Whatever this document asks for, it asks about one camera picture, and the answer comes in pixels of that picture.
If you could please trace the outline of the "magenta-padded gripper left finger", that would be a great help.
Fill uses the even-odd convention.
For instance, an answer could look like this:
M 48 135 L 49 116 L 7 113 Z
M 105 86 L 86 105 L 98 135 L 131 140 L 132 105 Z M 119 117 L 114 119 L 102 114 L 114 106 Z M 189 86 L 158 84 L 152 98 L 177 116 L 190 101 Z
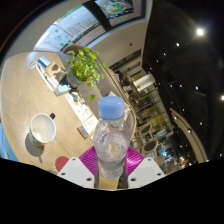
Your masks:
M 80 157 L 68 159 L 59 170 L 58 176 L 84 188 L 97 188 L 99 170 L 95 149 L 91 147 Z

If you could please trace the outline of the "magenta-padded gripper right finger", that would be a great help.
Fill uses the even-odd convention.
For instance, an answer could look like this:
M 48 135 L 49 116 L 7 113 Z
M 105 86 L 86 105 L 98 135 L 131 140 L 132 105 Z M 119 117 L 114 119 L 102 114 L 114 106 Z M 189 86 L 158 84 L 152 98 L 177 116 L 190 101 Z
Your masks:
M 128 189 L 140 188 L 165 176 L 152 157 L 144 158 L 129 147 L 125 161 L 125 186 Z

